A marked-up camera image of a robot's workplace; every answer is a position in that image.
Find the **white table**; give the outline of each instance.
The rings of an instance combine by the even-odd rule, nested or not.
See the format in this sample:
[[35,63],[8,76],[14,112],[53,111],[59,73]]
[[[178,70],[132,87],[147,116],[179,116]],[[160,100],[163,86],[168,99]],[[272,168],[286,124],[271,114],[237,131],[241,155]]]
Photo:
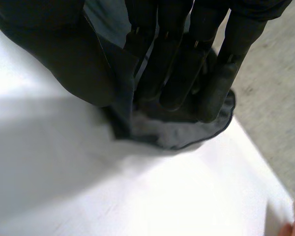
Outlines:
[[292,219],[236,119],[197,150],[116,142],[0,32],[0,236],[274,236]]

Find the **gray fabric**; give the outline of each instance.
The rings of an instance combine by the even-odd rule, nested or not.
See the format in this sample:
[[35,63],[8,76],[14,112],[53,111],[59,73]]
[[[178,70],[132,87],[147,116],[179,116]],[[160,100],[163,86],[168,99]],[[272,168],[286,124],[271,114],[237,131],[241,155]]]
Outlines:
[[137,60],[120,48],[131,29],[124,1],[87,0],[85,11],[101,35],[100,41],[107,60],[117,75],[120,88],[117,100],[105,109],[117,138],[150,143],[165,149],[182,149],[215,137],[228,127],[235,108],[235,95],[232,91],[219,117],[209,124],[162,122],[149,119],[143,112],[134,109],[132,98],[136,83],[132,74]]

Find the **black mechanical finger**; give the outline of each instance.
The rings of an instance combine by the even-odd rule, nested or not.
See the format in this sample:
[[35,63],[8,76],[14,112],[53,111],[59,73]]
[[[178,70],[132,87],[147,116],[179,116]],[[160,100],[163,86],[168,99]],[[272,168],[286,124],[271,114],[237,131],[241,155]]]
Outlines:
[[192,0],[159,1],[160,32],[137,87],[139,99],[153,100],[158,96],[179,48],[192,4]]
[[207,87],[200,91],[199,120],[212,122],[216,119],[250,46],[260,37],[265,26],[266,22],[231,13],[216,72]]
[[189,33],[181,44],[180,58],[160,96],[160,103],[165,109],[174,111],[183,104],[227,11],[228,8],[209,8],[203,6],[202,0],[195,1]]
[[139,58],[135,70],[138,73],[145,55],[150,48],[156,29],[156,0],[125,0],[131,32],[128,33],[124,49]]

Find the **human hand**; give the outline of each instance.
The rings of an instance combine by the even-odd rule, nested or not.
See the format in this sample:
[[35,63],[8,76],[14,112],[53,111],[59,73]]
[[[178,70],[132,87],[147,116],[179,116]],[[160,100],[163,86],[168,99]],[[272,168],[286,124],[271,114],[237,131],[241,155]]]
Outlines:
[[295,223],[283,226],[278,236],[295,236]]

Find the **gray floor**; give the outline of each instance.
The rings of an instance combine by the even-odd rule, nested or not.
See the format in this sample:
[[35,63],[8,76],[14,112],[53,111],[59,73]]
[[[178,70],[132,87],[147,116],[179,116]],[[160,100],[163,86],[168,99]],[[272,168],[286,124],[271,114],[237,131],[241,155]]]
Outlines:
[[237,118],[295,198],[295,0],[252,46],[234,89]]

